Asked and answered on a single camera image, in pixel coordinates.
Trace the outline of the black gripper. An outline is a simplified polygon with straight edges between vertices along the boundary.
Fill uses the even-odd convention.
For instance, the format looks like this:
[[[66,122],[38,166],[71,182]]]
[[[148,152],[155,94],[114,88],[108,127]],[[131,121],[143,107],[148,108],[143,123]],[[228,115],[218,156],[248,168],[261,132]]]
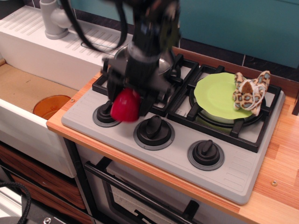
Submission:
[[[103,59],[102,74],[107,78],[107,95],[114,102],[124,88],[135,90],[142,96],[139,116],[145,116],[155,102],[166,103],[173,94],[172,84],[153,66],[128,60],[121,62]]]

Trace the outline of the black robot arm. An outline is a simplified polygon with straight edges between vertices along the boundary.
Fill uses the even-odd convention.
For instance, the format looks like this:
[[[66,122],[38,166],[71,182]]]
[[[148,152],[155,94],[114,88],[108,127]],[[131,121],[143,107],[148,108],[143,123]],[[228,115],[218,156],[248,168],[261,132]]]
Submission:
[[[128,44],[128,59],[104,60],[111,117],[133,122],[145,116],[156,102],[166,102],[173,87],[159,73],[162,53],[180,39],[178,0],[127,0],[133,8],[135,30]]]

